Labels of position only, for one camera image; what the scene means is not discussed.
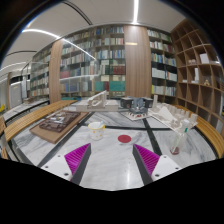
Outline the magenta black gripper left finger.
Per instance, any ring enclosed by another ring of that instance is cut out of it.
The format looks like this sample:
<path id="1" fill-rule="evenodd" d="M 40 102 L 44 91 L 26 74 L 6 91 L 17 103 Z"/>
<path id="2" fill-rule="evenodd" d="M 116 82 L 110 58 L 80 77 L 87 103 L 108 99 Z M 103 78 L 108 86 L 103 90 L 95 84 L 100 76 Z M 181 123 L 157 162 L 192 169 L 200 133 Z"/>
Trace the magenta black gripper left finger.
<path id="1" fill-rule="evenodd" d="M 55 155 L 42 169 L 79 185 L 91 155 L 91 144 L 85 144 L 62 155 Z"/>

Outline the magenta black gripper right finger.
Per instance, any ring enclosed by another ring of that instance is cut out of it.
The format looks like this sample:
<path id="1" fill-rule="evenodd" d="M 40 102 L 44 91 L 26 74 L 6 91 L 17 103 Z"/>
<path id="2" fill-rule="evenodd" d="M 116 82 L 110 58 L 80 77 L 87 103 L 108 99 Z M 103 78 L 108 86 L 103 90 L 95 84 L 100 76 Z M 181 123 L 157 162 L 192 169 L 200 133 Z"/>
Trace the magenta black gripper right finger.
<path id="1" fill-rule="evenodd" d="M 133 156 L 144 185 L 181 170 L 181 167 L 167 155 L 159 156 L 137 144 L 133 145 Z"/>

